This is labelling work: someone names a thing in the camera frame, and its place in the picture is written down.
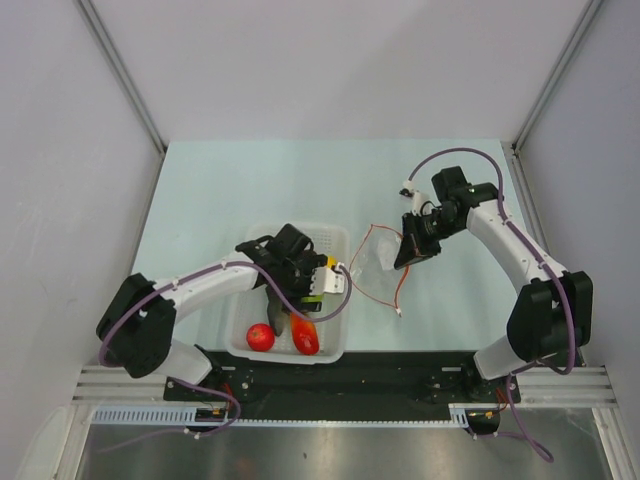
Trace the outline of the clear zip top bag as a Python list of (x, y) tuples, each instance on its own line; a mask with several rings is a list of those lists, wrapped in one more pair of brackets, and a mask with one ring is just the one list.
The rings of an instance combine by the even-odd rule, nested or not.
[(402, 234), (380, 224), (370, 224), (349, 265), (354, 288), (367, 299), (402, 317), (400, 292), (410, 268), (394, 267)]

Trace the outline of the green toy apple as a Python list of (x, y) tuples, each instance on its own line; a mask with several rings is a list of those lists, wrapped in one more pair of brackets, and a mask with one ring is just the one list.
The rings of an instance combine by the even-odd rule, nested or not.
[(306, 296), (300, 299), (299, 310), (304, 314), (317, 313), (322, 310), (323, 295)]

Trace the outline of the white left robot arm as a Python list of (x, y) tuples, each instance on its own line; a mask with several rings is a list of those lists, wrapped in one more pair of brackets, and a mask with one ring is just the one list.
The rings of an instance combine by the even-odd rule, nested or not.
[(217, 263), (171, 280), (140, 273), (120, 285), (96, 327), (99, 362), (122, 367), (139, 379), (159, 373), (186, 382), (197, 398), (214, 397), (221, 376), (204, 351), (173, 337), (175, 325), (227, 295), (266, 287), (277, 306), (306, 311), (306, 300), (321, 294), (320, 278), (333, 261), (291, 224), (275, 235), (238, 244)]

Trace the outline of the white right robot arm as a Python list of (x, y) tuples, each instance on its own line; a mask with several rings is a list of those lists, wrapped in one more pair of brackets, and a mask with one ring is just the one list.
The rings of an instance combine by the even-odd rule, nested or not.
[(400, 191), (411, 209), (402, 217), (397, 270), (426, 261), (442, 251), (442, 241), (470, 232), (492, 254), (517, 293), (506, 333), (477, 351), (472, 368), (461, 376), (463, 393), (484, 401), (497, 379), (561, 352), (570, 356), (589, 343), (593, 282), (583, 271), (571, 272), (523, 232), (504, 205), (499, 186), (469, 183), (458, 166), (433, 176), (438, 201), (406, 180)]

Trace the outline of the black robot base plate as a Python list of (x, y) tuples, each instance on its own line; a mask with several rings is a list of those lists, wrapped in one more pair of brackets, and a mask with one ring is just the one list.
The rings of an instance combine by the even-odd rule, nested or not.
[(467, 351), (348, 352), (331, 364), (252, 361), (211, 352), (203, 385), (237, 399), (244, 420), (442, 420), (452, 404), (471, 409), (518, 401), (516, 380), (483, 380)]

